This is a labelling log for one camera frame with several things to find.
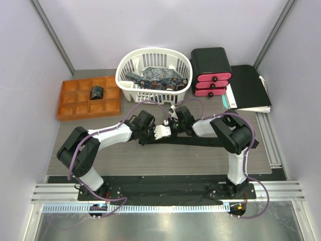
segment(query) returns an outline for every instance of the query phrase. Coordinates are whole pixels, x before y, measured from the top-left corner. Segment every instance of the white wall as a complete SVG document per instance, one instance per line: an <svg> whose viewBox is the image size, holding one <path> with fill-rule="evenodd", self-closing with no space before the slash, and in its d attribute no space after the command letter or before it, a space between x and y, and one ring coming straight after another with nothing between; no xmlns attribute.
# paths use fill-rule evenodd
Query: white wall
<svg viewBox="0 0 321 241"><path fill-rule="evenodd" d="M190 56L224 47L231 65L254 64L286 0L40 0L75 69L116 68L130 51Z"/></svg>
<svg viewBox="0 0 321 241"><path fill-rule="evenodd" d="M35 184L44 180L59 122L63 60L29 1L0 1L0 239L25 230Z"/></svg>
<svg viewBox="0 0 321 241"><path fill-rule="evenodd" d="M271 117L290 178L301 184L319 237L320 12L318 0L297 1L259 68L267 81Z"/></svg>

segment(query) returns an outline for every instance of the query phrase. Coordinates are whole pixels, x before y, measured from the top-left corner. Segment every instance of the drawer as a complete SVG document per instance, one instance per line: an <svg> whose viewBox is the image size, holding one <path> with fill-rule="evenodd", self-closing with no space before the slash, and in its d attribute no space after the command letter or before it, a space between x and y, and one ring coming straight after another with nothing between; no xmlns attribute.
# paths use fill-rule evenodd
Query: drawer
<svg viewBox="0 0 321 241"><path fill-rule="evenodd" d="M216 82L218 80L228 80L231 78L232 74L231 73L216 73L216 74L201 74L197 78L199 82L204 82L204 81L213 81Z"/></svg>
<svg viewBox="0 0 321 241"><path fill-rule="evenodd" d="M196 89L195 96L208 96L213 97L214 95L223 95L226 93L225 88L216 88L216 89Z"/></svg>
<svg viewBox="0 0 321 241"><path fill-rule="evenodd" d="M228 80L219 80L216 82L198 82L196 84L197 89L215 89L215 88L220 88L220 87L225 87L226 85L229 84Z"/></svg>

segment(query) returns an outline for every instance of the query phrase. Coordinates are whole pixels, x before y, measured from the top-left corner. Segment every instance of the orange tray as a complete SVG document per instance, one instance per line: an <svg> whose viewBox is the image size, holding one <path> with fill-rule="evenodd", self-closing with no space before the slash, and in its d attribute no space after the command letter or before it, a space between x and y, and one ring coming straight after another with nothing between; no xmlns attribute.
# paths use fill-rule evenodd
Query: orange tray
<svg viewBox="0 0 321 241"><path fill-rule="evenodd" d="M104 88L103 99L90 100L90 90ZM61 121L120 115L120 89L115 76L63 81L57 118Z"/></svg>

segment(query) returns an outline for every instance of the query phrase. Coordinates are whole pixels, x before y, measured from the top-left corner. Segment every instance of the gray tabletop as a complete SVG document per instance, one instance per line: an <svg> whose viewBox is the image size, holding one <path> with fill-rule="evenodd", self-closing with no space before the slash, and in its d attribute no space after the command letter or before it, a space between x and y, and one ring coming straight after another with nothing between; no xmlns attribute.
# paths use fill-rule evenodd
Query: gray tabletop
<svg viewBox="0 0 321 241"><path fill-rule="evenodd" d="M77 70L74 79L115 75L115 70ZM188 90L185 96L193 98ZM226 111L221 96L213 98L201 97L205 103L205 116ZM67 175L67 168L56 158L56 153L75 127L85 129L100 129L120 122L127 112L135 105L124 97L121 100L121 115L74 120L61 122L54 145L48 175ZM201 105L197 101L184 103L195 118L201 115ZM156 105L141 104L134 114L142 109L147 110L156 118L156 124L164 119L162 110ZM252 149L248 158L249 173L271 173L270 164L263 144L262 136L254 112L238 111L247 118L256 132L256 139L260 142L256 149ZM228 172L228 154L224 148L194 147L182 145L145 145L138 141L116 144L98 152L94 167L100 175L193 175L193 174L226 174Z"/></svg>

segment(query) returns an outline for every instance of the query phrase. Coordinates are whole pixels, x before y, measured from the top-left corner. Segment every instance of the plastic basket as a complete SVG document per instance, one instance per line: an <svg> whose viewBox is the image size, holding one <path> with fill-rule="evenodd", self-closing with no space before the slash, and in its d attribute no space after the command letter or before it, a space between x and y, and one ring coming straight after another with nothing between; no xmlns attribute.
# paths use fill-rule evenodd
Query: plastic basket
<svg viewBox="0 0 321 241"><path fill-rule="evenodd" d="M148 67L168 68L180 73L187 78L187 86L179 91L144 89L131 81L126 81L126 73L132 72L141 75ZM127 54L120 62L116 71L116 84L122 90L125 98L136 103L143 100L154 100L159 104L169 102L176 104L184 99L186 91L190 88L193 78L191 63L188 58L171 49L143 48Z"/></svg>

